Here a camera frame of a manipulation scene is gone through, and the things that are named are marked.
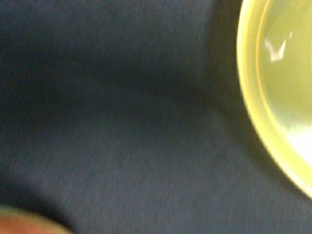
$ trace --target yellow lid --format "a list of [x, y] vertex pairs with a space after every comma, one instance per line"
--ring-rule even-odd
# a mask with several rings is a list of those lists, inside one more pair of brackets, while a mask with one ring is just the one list
[[312, 2], [244, 0], [237, 36], [241, 91], [286, 175], [312, 198]]

